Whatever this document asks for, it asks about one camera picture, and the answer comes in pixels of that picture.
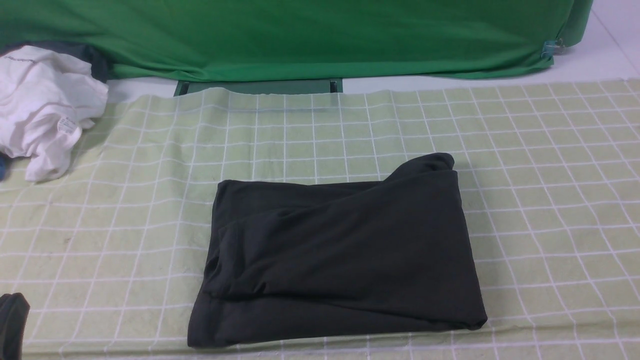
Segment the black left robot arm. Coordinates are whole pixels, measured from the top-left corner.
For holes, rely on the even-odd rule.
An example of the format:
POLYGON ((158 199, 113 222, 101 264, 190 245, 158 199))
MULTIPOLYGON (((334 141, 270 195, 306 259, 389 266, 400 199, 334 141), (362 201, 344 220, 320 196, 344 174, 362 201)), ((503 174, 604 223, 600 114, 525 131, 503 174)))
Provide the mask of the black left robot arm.
POLYGON ((0 298, 0 358, 20 360, 30 305, 20 292, 0 298))

